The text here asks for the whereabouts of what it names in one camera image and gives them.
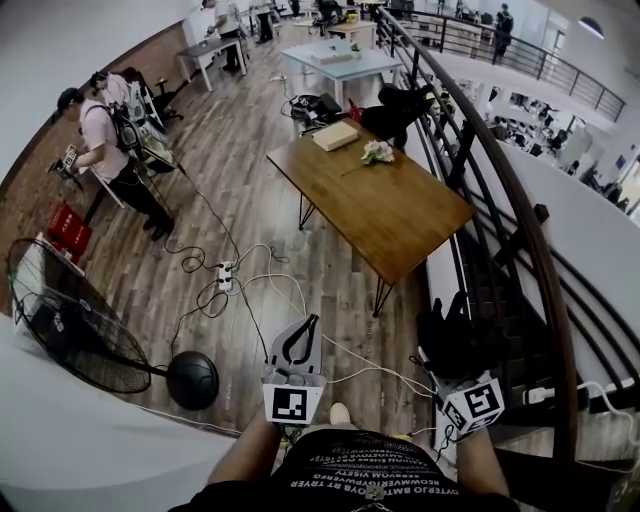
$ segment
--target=black bag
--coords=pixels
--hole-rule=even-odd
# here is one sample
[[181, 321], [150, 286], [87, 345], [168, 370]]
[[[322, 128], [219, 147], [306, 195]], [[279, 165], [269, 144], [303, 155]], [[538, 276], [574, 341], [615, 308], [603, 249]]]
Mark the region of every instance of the black bag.
[[103, 109], [109, 115], [109, 118], [113, 123], [113, 127], [116, 130], [116, 136], [118, 137], [118, 149], [123, 153], [134, 151], [138, 154], [142, 149], [142, 144], [140, 142], [140, 137], [138, 136], [136, 125], [128, 117], [127, 109], [115, 104], [109, 107], [104, 105], [94, 105], [87, 110], [85, 117], [95, 108]]

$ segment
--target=power strip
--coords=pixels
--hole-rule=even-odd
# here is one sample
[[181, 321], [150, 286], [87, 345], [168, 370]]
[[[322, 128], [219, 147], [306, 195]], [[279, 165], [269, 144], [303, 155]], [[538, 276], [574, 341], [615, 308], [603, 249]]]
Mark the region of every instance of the power strip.
[[221, 292], [228, 293], [233, 290], [233, 279], [231, 279], [231, 272], [234, 264], [235, 262], [233, 261], [222, 262], [222, 268], [218, 271], [218, 279], [222, 280], [222, 282], [218, 281]]

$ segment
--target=brick wall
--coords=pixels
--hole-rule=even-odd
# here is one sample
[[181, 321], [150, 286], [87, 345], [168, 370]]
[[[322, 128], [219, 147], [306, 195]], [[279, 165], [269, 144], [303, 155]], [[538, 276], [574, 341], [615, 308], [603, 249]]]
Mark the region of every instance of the brick wall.
[[[174, 90], [183, 82], [175, 55], [185, 47], [182, 27], [178, 24], [137, 46], [107, 69], [119, 71], [131, 66], [142, 72], [150, 87], [165, 78], [169, 81], [167, 90]], [[54, 109], [55, 105], [51, 105], [52, 112]], [[46, 231], [60, 203], [68, 203], [76, 213], [84, 216], [100, 187], [89, 173], [80, 178], [84, 192], [68, 181], [63, 182], [55, 173], [47, 174], [50, 165], [63, 155], [69, 144], [80, 144], [77, 125], [61, 119], [53, 126], [45, 126], [40, 136], [22, 165], [9, 173], [8, 181], [2, 186], [0, 258], [3, 262], [7, 261], [14, 240], [35, 238]], [[11, 312], [10, 294], [3, 269], [0, 272], [0, 312], [7, 315]]]

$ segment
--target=floor fan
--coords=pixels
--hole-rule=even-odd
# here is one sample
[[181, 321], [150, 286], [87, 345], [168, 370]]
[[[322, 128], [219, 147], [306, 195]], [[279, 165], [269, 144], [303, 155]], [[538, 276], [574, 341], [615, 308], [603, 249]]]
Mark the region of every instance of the floor fan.
[[8, 280], [16, 323], [23, 322], [49, 356], [85, 382], [112, 393], [141, 393], [151, 374], [189, 410], [210, 406], [218, 373], [200, 352], [176, 355], [166, 370], [142, 348], [81, 270], [44, 240], [20, 239], [9, 253]]

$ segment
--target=man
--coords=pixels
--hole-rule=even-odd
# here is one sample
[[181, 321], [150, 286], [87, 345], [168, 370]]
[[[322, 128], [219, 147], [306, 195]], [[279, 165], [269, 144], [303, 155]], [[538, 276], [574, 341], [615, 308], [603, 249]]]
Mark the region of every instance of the man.
[[357, 430], [344, 405], [330, 417], [331, 427], [303, 434], [271, 474], [281, 431], [261, 407], [209, 485], [173, 512], [518, 510], [486, 429], [458, 443], [456, 484], [412, 443]]
[[149, 216], [143, 229], [155, 228], [151, 235], [154, 242], [171, 233], [173, 219], [138, 178], [135, 160], [118, 149], [116, 130], [104, 105], [85, 99], [78, 89], [70, 88], [60, 95], [58, 112], [69, 121], [80, 124], [89, 150], [76, 158], [72, 171], [92, 166], [116, 196]]
[[129, 84], [120, 75], [114, 73], [94, 73], [89, 81], [91, 87], [100, 91], [103, 103], [111, 105], [128, 105], [131, 103]]
[[502, 11], [497, 15], [496, 25], [496, 55], [502, 60], [507, 48], [511, 44], [511, 31], [513, 30], [513, 16], [509, 13], [509, 6], [502, 4]]
[[[215, 14], [215, 24], [209, 27], [208, 34], [213, 34], [217, 30], [221, 39], [238, 37], [238, 21], [236, 19], [238, 8], [235, 4], [229, 5], [228, 0], [202, 0], [202, 7], [213, 9]], [[222, 66], [222, 69], [229, 72], [238, 71], [240, 61], [236, 46], [229, 46], [226, 52], [227, 64]]]
[[271, 31], [271, 24], [269, 23], [271, 13], [270, 0], [252, 0], [251, 8], [260, 20], [260, 40], [258, 43], [261, 44], [271, 41], [273, 39], [273, 33]]

